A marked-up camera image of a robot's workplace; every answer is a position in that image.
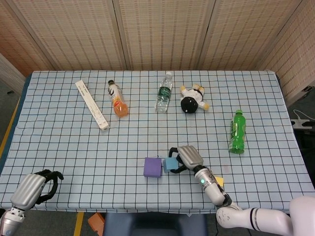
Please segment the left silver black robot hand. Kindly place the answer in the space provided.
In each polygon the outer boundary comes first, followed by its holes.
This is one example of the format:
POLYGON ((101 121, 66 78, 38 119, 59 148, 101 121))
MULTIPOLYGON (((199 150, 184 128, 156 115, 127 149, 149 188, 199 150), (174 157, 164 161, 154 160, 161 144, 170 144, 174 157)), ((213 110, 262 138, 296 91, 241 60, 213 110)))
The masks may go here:
POLYGON ((58 187, 58 180, 64 180, 62 173, 45 169, 37 173, 27 174, 10 198, 12 207, 26 211, 51 199, 58 187), (46 183, 52 181, 53 187, 41 195, 46 183))

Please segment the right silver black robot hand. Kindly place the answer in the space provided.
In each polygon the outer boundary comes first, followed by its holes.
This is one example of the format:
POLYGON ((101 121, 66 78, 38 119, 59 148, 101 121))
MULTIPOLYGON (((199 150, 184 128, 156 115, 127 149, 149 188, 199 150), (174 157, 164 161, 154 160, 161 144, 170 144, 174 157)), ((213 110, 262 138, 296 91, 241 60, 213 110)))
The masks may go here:
POLYGON ((168 157, 172 157, 174 152, 178 154, 176 157, 177 162, 182 165, 177 169, 171 169, 170 172, 179 174, 182 171, 190 170, 196 174, 198 171, 205 168, 203 158, 194 146, 172 147, 169 150, 168 157))

